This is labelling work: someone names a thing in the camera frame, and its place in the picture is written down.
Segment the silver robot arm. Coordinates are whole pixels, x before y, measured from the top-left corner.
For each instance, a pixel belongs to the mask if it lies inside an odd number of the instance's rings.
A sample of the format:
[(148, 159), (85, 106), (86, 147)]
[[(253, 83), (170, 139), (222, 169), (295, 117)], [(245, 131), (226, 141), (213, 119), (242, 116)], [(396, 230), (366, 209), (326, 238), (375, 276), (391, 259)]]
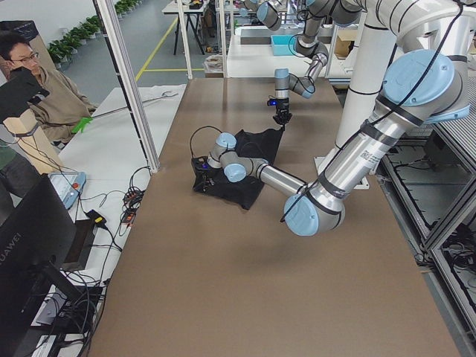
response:
[(274, 71), (275, 95), (267, 102), (276, 108), (274, 121), (285, 126), (292, 118), (289, 111), (289, 92), (293, 91), (306, 99), (315, 93), (315, 81), (327, 65), (329, 52), (318, 40), (318, 32), (323, 21), (331, 18), (336, 24), (345, 27), (354, 23), (361, 8), (348, 1), (307, 1), (305, 8), (297, 17), (304, 22), (302, 33), (295, 35), (295, 43), (290, 49), (294, 55), (310, 60), (309, 67), (302, 77), (291, 74), (287, 68)]
[(318, 33), (325, 19), (348, 26), (364, 13), (361, 44), (334, 148), (305, 182), (262, 155), (245, 155), (222, 132), (208, 155), (193, 157), (194, 188), (236, 203), (269, 185), (287, 197), (283, 221), (297, 235), (337, 228), (344, 200), (407, 131), (468, 116), (467, 53), (475, 32), (473, 1), (308, 1), (297, 17), (304, 29), (294, 51), (309, 59), (303, 77), (275, 71), (278, 124), (290, 120), (289, 95), (311, 97), (328, 50)]

